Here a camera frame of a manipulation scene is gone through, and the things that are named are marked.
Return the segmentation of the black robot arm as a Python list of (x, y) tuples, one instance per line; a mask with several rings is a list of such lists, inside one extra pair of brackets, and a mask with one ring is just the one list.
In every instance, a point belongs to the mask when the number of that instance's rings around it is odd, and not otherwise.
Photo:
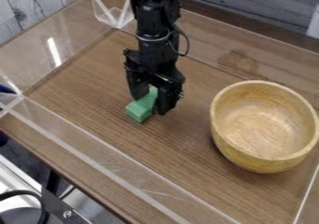
[(142, 98), (149, 87), (157, 88), (152, 112), (164, 115), (177, 105), (184, 75), (177, 69), (178, 38), (182, 35), (176, 21), (178, 0), (129, 0), (137, 22), (138, 49), (125, 49), (124, 69), (129, 92), (134, 100)]

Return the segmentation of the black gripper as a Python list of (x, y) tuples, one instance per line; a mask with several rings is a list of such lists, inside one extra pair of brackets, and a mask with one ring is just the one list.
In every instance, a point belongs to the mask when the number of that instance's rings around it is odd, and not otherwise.
[(137, 36), (138, 48), (125, 49), (125, 77), (134, 100), (149, 92), (149, 85), (157, 88), (153, 113), (164, 115), (177, 105), (182, 94), (184, 75), (177, 69), (178, 36)]

